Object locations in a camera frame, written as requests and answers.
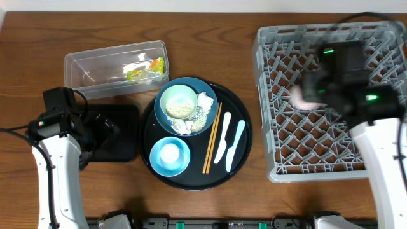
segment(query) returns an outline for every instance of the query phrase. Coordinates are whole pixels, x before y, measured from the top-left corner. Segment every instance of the transparent plastic bin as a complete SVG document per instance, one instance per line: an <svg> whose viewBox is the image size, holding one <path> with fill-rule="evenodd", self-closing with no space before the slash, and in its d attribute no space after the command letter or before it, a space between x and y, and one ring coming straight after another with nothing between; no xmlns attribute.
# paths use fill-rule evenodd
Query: transparent plastic bin
<svg viewBox="0 0 407 229"><path fill-rule="evenodd" d="M320 106L303 111L289 88L305 71L318 71L315 53L332 24L262 27L252 48L261 109L267 177L274 183L367 178L361 154L341 116ZM329 41L363 40L370 84L391 84L407 103L407 32L389 22L340 24Z"/></svg>
<svg viewBox="0 0 407 229"><path fill-rule="evenodd" d="M164 57L164 73L129 81L127 72L143 70ZM169 82L169 62L163 41L114 46L65 56L65 87L80 91L87 99L159 89Z"/></svg>

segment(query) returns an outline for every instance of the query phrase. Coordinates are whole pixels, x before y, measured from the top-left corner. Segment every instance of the wooden table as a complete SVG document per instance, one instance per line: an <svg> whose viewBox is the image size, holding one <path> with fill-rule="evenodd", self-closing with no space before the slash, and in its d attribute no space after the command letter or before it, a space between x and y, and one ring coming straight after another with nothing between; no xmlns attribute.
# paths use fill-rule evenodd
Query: wooden table
<svg viewBox="0 0 407 229"><path fill-rule="evenodd" d="M407 15L394 15L407 24ZM137 218L271 218L332 210L348 218L375 218L367 179L273 184L266 178L258 92L251 47L269 25L330 23L341 14L301 13L15 13L0 34L0 127L25 125L44 109L42 91L64 84L68 53L162 40L170 78L201 76L235 92L250 112L251 154L227 183L182 191L159 181L140 157L129 163L91 163L80 175L87 217L123 207ZM110 98L141 109L156 92ZM38 175L28 145L0 137L0 228L35 228Z"/></svg>

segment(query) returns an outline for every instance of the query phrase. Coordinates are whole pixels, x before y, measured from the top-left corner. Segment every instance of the chopsticks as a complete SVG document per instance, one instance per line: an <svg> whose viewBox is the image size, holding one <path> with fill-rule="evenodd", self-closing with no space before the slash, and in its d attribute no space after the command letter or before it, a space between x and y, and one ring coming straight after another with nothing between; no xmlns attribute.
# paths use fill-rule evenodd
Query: chopsticks
<svg viewBox="0 0 407 229"><path fill-rule="evenodd" d="M206 151L205 164L203 165L203 170L202 170L203 174L208 174L209 173L210 164L212 162L212 154L214 152L214 145L215 145L215 140L216 140L217 126L219 124L219 117L221 116L222 103L220 102L218 104L218 106L219 106L219 109L217 110L217 115L215 117L214 124L212 125L212 130L210 132L208 150Z"/></svg>

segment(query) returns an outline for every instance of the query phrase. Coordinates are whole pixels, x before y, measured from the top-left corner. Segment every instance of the white plastic knife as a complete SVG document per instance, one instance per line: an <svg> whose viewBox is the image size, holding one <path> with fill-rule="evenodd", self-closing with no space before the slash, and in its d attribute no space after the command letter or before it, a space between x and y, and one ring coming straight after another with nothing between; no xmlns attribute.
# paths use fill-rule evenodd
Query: white plastic knife
<svg viewBox="0 0 407 229"><path fill-rule="evenodd" d="M230 112L226 112L223 116L223 126L222 126L222 135L221 135L221 141L219 142L219 146L217 147L217 152L216 152L216 156L215 156L215 163L218 163L223 154L224 151L226 150L226 140L224 139L224 137L226 136L226 132L228 131L228 127L229 127L229 123L230 123L230 119L231 119L231 113Z"/></svg>
<svg viewBox="0 0 407 229"><path fill-rule="evenodd" d="M235 141L233 142L233 146L228 149L228 153L226 154L226 171L228 172L230 172L231 163L233 161L233 157L235 156L237 143L239 142L240 136L242 136L245 125L246 122L244 120L240 120L237 124Z"/></svg>

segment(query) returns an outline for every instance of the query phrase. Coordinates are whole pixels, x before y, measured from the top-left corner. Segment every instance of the blue plate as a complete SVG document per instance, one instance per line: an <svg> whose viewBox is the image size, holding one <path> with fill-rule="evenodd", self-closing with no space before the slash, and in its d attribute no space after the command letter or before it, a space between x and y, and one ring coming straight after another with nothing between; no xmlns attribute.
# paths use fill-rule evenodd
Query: blue plate
<svg viewBox="0 0 407 229"><path fill-rule="evenodd" d="M164 167L161 166L161 158L160 158L160 150L163 148L164 145L172 143L175 144L179 148L179 156L183 157L183 162L180 168L175 169L175 170L168 170ZM158 173L161 176L165 177L172 177L176 176L187 168L188 164L190 163L191 159L191 153L190 149L187 146L187 144L176 137L164 137L163 139L160 139L158 142L156 142L151 148L150 152L150 164L151 167L154 169L156 173Z"/></svg>
<svg viewBox="0 0 407 229"><path fill-rule="evenodd" d="M212 107L209 111L209 114L206 117L206 124L205 126L202 128L202 130L198 131L198 132L193 132L191 135L179 135L177 134L171 127L171 122L168 121L167 115L164 114L164 112L161 110L160 107L160 99L162 94L164 93L164 91L174 85L186 85L190 88L192 88L197 94L201 93L201 92L206 92L206 94L214 99L214 103L212 104ZM170 132L171 134L174 134L176 136L181 136L181 137L189 137L189 136L194 136L197 134L202 133L203 131L205 131L206 129L208 129L208 127L210 127L212 125L212 123L214 122L216 115L217 115L217 98L216 98L216 94L213 91L213 89L204 81L196 79L196 78L191 78L191 77L182 77L182 78L178 78L175 80L170 81L169 83L167 83L158 93L157 97L155 98L155 103L154 103L154 113L155 113L155 117L157 118L158 123L168 132Z"/></svg>

